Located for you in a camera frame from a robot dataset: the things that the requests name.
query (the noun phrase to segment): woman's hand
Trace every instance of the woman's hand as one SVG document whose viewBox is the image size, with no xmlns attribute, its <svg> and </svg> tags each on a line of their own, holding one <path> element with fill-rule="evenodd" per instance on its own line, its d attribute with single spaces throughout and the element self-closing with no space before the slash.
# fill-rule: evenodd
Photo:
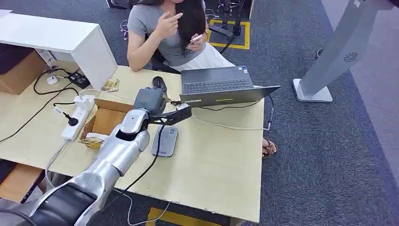
<svg viewBox="0 0 399 226">
<path fill-rule="evenodd" d="M 174 16 L 170 16 L 169 12 L 164 13 L 158 19 L 157 27 L 155 28 L 154 33 L 157 34 L 162 40 L 165 38 L 171 37 L 177 33 L 178 27 L 178 19 L 183 16 L 183 13 L 176 14 Z"/>
<path fill-rule="evenodd" d="M 195 34 L 191 37 L 191 40 L 193 40 L 195 37 L 198 37 L 198 34 Z M 187 49 L 192 50 L 192 51 L 201 51 L 202 46 L 204 43 L 208 40 L 208 35 L 204 33 L 202 35 L 202 38 L 196 40 L 195 42 L 191 43 L 190 45 L 187 46 Z"/>
</svg>

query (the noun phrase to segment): gray t-shirt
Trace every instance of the gray t-shirt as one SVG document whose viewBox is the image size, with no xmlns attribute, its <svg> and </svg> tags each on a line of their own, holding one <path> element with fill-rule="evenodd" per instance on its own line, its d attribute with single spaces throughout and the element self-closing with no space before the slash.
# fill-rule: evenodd
<svg viewBox="0 0 399 226">
<path fill-rule="evenodd" d="M 145 34 L 150 35 L 155 30 L 158 19 L 162 14 L 163 11 L 160 6 L 135 5 L 130 11 L 128 30 L 144 38 Z M 202 52 L 202 50 L 187 50 L 186 56 L 183 57 L 178 33 L 162 40 L 158 46 L 158 50 L 170 66 L 181 66 L 194 59 Z"/>
</svg>

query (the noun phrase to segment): white desk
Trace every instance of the white desk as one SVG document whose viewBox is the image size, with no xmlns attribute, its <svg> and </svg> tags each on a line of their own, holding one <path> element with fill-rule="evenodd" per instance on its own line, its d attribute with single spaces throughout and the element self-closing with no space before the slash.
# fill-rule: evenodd
<svg viewBox="0 0 399 226">
<path fill-rule="evenodd" d="M 98 24 L 9 13 L 0 17 L 0 43 L 71 54 L 96 89 L 117 68 Z"/>
<path fill-rule="evenodd" d="M 179 75 L 148 70 L 135 73 L 123 66 L 113 76 L 120 80 L 120 89 L 115 94 L 135 98 L 140 88 L 151 86 L 155 76 L 164 78 L 171 99 L 179 99 Z M 43 83 L 39 88 L 43 91 L 49 89 Z M 64 92 L 55 101 L 69 102 L 73 96 L 73 92 Z M 0 121 L 0 137 L 14 132 L 49 98 L 50 96 L 38 97 L 33 93 L 32 87 L 19 97 L 0 93 L 0 105 L 8 105 L 7 110 L 2 108 L 0 111 L 3 119 Z M 100 98 L 132 103 L 108 94 L 101 94 Z M 166 111 L 173 109 L 173 106 L 168 105 Z M 263 101 L 242 109 L 225 109 L 219 112 L 193 109 L 192 112 L 205 121 L 234 127 L 259 128 L 263 125 Z M 55 114 L 51 106 L 47 107 L 19 134 L 0 144 L 0 158 L 44 168 L 62 144 L 61 132 L 65 124 L 62 116 Z M 262 130 L 225 129 L 203 124 L 194 118 L 184 120 L 176 126 L 179 137 L 175 154 L 171 158 L 158 158 L 151 170 L 130 191 L 259 222 Z M 156 126 L 150 125 L 152 139 L 155 131 Z M 117 182 L 117 188 L 126 188 L 150 165 L 154 158 L 150 151 L 152 142 L 153 140 L 128 173 Z M 70 144 L 54 162 L 51 170 L 76 175 L 91 163 L 97 152 L 83 144 Z"/>
</svg>

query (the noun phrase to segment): white skirt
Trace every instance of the white skirt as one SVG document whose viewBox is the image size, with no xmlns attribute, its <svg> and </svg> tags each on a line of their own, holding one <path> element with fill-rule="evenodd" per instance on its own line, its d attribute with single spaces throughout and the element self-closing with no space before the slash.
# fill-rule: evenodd
<svg viewBox="0 0 399 226">
<path fill-rule="evenodd" d="M 194 59 L 185 63 L 184 65 L 172 67 L 177 71 L 205 69 L 215 67 L 234 67 L 226 58 L 220 54 L 215 47 L 206 42 L 205 49 Z"/>
</svg>

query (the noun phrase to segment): cardboard box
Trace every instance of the cardboard box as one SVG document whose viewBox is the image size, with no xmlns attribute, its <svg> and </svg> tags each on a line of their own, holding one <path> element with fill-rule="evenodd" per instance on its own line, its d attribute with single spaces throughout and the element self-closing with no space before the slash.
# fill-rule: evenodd
<svg viewBox="0 0 399 226">
<path fill-rule="evenodd" d="M 80 140 L 85 140 L 88 133 L 99 133 L 110 135 L 112 130 L 122 122 L 128 111 L 133 109 L 133 105 L 94 99 L 97 106 L 95 115 L 86 122 L 80 135 Z M 90 148 L 98 149 L 100 145 L 87 145 Z"/>
<path fill-rule="evenodd" d="M 32 51 L 13 69 L 0 75 L 0 91 L 20 95 L 45 69 L 44 61 Z"/>
</svg>

